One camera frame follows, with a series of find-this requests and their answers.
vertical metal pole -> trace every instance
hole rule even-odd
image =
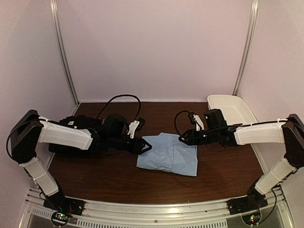
[[[55,26],[55,33],[56,33],[56,37],[57,37],[59,54],[60,54],[64,72],[66,75],[67,84],[68,84],[69,90],[71,92],[74,104],[78,105],[79,100],[78,100],[76,90],[75,90],[75,87],[73,84],[73,80],[71,77],[71,72],[70,72],[70,69],[68,66],[67,55],[66,55],[66,51],[65,51],[65,47],[64,47],[64,43],[63,43],[62,34],[61,34],[61,28],[60,28],[59,16],[58,16],[58,10],[57,10],[57,0],[50,0],[50,5],[51,5],[51,12],[52,12],[52,16],[53,16],[54,26]]]
[[[250,12],[250,17],[249,17],[249,25],[248,25],[248,31],[247,31],[247,37],[246,37],[246,42],[245,42],[245,47],[244,47],[244,52],[241,60],[241,64],[238,70],[237,74],[237,80],[236,84],[234,86],[233,90],[233,95],[237,96],[243,77],[244,77],[244,72],[246,69],[247,61],[248,61],[248,56],[249,56],[249,50],[252,44],[254,32],[256,29],[256,22],[257,22],[257,13],[258,13],[258,0],[252,0],[251,4],[251,12]]]

ventilation grille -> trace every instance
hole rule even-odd
[[[46,218],[46,219],[51,219],[51,215],[52,213],[50,213],[47,210],[43,210],[43,209],[38,209],[38,208],[33,208],[32,210],[32,214],[34,215],[38,215],[40,217]]]
[[[122,225],[105,225],[104,223],[98,223],[93,221],[77,221],[77,226],[82,228],[138,228],[138,227],[151,227],[151,226],[122,226]],[[222,219],[220,221],[201,223],[190,226],[163,226],[166,228],[228,228],[227,221]]]

light blue cloth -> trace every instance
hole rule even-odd
[[[197,147],[187,146],[176,134],[160,133],[144,136],[152,149],[139,155],[137,167],[149,170],[174,172],[180,175],[197,176]]]

dark brown tabletop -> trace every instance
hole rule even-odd
[[[95,117],[103,103],[81,104],[76,114]],[[140,117],[146,125],[139,135],[175,133],[173,119],[186,109],[201,117],[207,103],[142,103]],[[117,113],[132,121],[137,103],[111,103],[102,117]],[[193,128],[186,114],[178,118],[181,132]],[[217,144],[210,145],[221,150]],[[198,146],[197,177],[181,176],[136,167],[137,156],[122,152],[116,156],[101,154],[89,158],[55,155],[50,173],[70,197],[118,203],[183,203],[216,200],[246,194],[263,172],[250,145],[227,147],[213,152]]]

white panel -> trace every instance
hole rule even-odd
[[[48,0],[0,1],[0,227],[15,227],[31,181],[5,153],[12,127],[29,110],[59,120],[74,108]],[[47,145],[39,146],[46,162]]]
[[[296,113],[304,120],[304,1],[264,0],[240,96],[258,121]],[[278,144],[259,144],[270,168],[285,153]],[[295,226],[303,227],[304,169],[292,175],[283,190]]]
[[[250,7],[248,0],[58,1],[79,100],[232,94]]]

